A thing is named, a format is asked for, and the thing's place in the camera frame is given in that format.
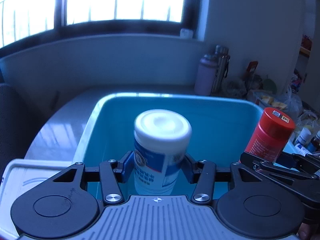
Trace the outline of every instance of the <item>sticker on red cap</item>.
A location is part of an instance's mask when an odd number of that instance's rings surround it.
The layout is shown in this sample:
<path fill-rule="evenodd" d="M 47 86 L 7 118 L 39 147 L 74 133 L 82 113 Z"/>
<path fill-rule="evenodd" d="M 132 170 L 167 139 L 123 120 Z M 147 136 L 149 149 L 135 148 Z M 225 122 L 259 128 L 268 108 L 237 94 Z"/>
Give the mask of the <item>sticker on red cap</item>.
<path fill-rule="evenodd" d="M 285 117 L 284 115 L 278 113 L 276 110 L 274 110 L 272 113 L 273 113 L 276 117 L 279 117 L 281 120 L 289 123 L 289 120 L 290 120 L 290 119 L 289 119 L 288 117 Z"/>

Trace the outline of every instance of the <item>turquoise storage box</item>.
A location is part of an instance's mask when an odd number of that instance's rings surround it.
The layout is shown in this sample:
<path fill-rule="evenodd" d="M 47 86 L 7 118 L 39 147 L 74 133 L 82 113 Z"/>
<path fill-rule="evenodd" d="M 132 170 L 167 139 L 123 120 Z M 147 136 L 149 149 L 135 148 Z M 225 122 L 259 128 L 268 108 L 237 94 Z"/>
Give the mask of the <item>turquoise storage box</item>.
<path fill-rule="evenodd" d="M 80 139 L 73 162 L 98 166 L 109 159 L 119 160 L 133 150 L 133 124 L 138 114 L 150 109 L 175 111 L 188 119 L 192 137 L 188 153 L 195 160 L 210 160 L 229 167 L 237 162 L 257 125 L 262 109 L 238 99 L 153 93 L 117 93 L 103 97 L 95 106 Z M 284 149 L 294 153 L 292 143 Z M 124 197 L 137 194 L 133 173 L 126 184 L 119 184 Z M 180 171 L 172 195 L 190 195 L 195 185 L 188 184 Z M 214 198 L 227 192 L 226 182 L 217 182 Z M 88 191 L 101 199 L 99 183 L 89 183 Z"/>

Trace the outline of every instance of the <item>white canister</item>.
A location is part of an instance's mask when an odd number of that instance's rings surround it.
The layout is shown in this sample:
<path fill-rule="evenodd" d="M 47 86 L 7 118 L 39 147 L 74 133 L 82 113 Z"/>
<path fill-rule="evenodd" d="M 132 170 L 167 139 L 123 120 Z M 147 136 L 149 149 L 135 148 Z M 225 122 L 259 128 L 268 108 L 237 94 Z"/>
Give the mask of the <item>white canister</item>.
<path fill-rule="evenodd" d="M 134 122 L 134 184 L 140 195 L 169 195 L 192 134 L 182 115 L 155 109 Z"/>

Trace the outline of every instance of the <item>metal screw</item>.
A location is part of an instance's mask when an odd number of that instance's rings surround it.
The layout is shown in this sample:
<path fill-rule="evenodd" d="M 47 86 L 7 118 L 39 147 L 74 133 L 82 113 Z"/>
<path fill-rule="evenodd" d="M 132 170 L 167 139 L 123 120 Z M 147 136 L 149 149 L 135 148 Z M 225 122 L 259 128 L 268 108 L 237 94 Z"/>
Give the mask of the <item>metal screw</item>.
<path fill-rule="evenodd" d="M 207 201 L 207 200 L 210 199 L 209 196 L 207 194 L 204 194 L 204 193 L 196 194 L 193 198 L 196 201 L 199 201 L 199 202 L 204 202 L 204 201 Z"/>
<path fill-rule="evenodd" d="M 109 194 L 105 197 L 105 200 L 108 202 L 117 202 L 121 199 L 121 196 L 118 194 Z"/>

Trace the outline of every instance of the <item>red canister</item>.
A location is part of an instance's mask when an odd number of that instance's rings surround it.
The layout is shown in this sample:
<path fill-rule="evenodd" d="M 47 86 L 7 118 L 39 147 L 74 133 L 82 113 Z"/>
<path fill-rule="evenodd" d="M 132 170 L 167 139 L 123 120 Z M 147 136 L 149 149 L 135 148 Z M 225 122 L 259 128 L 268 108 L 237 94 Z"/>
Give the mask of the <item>red canister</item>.
<path fill-rule="evenodd" d="M 266 161 L 274 162 L 295 128 L 294 121 L 278 109 L 267 107 L 245 149 Z"/>

